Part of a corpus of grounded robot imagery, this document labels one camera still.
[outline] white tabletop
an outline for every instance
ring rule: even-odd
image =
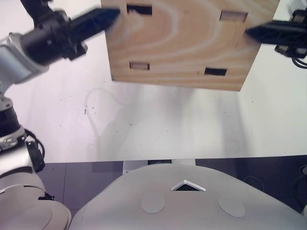
[[[288,20],[281,0],[275,18]],[[99,0],[54,0],[69,16]],[[0,37],[33,26],[0,0]],[[241,92],[112,82],[104,34],[86,56],[59,61],[7,93],[46,162],[239,158],[307,153],[307,71],[262,46]]]

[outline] wood grain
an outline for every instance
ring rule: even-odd
[[[245,35],[270,21],[279,0],[103,0],[121,15],[106,32],[112,79],[146,84],[239,91],[260,44]],[[127,4],[152,5],[152,15],[127,12]],[[222,10],[247,12],[220,21]],[[150,69],[130,69],[130,62]],[[225,76],[206,68],[227,69]]]

